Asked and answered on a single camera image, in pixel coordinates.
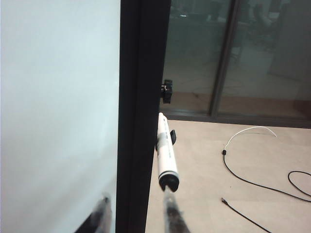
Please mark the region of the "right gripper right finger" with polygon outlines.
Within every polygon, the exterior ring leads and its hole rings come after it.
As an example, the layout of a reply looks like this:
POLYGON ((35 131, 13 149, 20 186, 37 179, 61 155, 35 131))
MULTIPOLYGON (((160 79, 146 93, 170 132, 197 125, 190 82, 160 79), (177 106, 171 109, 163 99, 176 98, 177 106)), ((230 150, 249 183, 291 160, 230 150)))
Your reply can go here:
POLYGON ((174 193, 166 185, 164 189, 164 232, 190 233, 190 230, 179 210, 174 193))

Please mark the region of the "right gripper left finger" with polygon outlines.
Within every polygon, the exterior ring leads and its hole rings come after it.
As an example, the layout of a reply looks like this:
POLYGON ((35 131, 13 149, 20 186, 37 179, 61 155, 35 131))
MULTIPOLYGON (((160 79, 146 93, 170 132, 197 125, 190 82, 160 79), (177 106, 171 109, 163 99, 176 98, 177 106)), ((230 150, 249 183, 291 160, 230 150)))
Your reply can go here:
POLYGON ((91 214, 78 227, 75 233, 109 233, 112 226, 111 195, 103 192, 91 214))

